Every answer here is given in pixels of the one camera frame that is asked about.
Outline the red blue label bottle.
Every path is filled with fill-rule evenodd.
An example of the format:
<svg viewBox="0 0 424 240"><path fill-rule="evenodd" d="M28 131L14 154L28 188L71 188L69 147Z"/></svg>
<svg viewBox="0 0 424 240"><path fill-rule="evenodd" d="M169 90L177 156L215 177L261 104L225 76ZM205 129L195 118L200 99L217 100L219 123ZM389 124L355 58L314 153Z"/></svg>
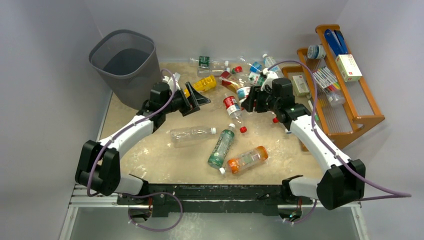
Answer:
<svg viewBox="0 0 424 240"><path fill-rule="evenodd" d="M238 102L242 104L250 94L251 87L243 86L236 90L236 95L238 97Z"/></svg>

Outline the red label water bottle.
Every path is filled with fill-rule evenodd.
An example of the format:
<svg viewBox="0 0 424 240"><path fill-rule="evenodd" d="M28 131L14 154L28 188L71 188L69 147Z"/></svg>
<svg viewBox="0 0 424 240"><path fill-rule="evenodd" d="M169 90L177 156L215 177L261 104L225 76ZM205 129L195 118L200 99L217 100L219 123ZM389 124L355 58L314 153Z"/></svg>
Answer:
<svg viewBox="0 0 424 240"><path fill-rule="evenodd" d="M232 120L233 124L236 126L236 128L238 130L240 130L241 127L246 127L245 124L244 124L242 109L241 109L238 101L236 100L236 98L229 93L225 93L223 95L222 102L225 106L225 110L226 110L228 116L231 118L231 120Z"/></svg>

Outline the clear bottle white cap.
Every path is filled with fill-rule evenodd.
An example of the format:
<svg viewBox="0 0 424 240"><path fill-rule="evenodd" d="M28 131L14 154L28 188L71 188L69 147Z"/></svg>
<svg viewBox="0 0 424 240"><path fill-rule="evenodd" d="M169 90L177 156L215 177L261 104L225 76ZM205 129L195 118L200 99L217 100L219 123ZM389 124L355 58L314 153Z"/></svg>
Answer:
<svg viewBox="0 0 424 240"><path fill-rule="evenodd" d="M185 144L193 141L206 140L216 133L217 129L215 127L193 126L172 129L170 131L170 137L174 144Z"/></svg>

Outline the orange label bottle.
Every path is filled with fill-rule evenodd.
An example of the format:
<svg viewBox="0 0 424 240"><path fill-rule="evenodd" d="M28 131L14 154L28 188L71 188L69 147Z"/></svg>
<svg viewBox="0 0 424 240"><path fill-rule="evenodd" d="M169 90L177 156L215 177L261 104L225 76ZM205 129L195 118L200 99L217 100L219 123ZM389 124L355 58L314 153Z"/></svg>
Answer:
<svg viewBox="0 0 424 240"><path fill-rule="evenodd" d="M247 170L248 168L251 168L258 164L262 164L268 158L268 151L264 146L261 145L229 159L218 170L222 175L225 175L227 173L231 173L233 175L239 174Z"/></svg>

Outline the green tea bottle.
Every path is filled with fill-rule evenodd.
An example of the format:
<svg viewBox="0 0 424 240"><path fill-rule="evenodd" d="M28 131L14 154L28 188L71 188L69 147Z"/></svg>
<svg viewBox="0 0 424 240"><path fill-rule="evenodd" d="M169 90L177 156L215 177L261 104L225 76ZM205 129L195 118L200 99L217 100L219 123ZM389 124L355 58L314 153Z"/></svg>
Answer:
<svg viewBox="0 0 424 240"><path fill-rule="evenodd" d="M210 167L219 169L223 166L224 160L235 140L235 128L236 125L230 123L228 127L220 133L217 143L207 160Z"/></svg>

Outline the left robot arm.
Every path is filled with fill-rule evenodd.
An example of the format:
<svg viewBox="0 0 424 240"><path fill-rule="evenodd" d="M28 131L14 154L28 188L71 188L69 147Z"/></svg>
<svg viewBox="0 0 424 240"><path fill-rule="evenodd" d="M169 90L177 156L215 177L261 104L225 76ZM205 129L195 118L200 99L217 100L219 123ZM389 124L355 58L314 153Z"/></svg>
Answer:
<svg viewBox="0 0 424 240"><path fill-rule="evenodd" d="M140 140L153 134L165 122L167 114L178 111L187 116L211 102L189 82L185 86L188 96L165 82L155 83L149 99L129 123L107 138L85 142L74 177L76 183L104 196L122 193L129 195L138 205L146 203L149 199L148 182L122 173L121 158Z"/></svg>

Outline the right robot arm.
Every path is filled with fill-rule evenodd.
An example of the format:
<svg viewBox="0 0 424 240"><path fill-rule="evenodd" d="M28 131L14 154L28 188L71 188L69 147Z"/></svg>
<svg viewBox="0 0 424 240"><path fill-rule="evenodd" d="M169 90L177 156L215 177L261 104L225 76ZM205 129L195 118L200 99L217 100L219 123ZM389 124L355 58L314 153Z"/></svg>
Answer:
<svg viewBox="0 0 424 240"><path fill-rule="evenodd" d="M306 146L323 172L321 179L303 175L284 179L280 191L284 202L292 204L306 197L333 210L364 196L365 164L351 159L323 133L307 107L295 101L289 79L277 78L270 84L252 86L241 106L247 112L273 112L277 121Z"/></svg>

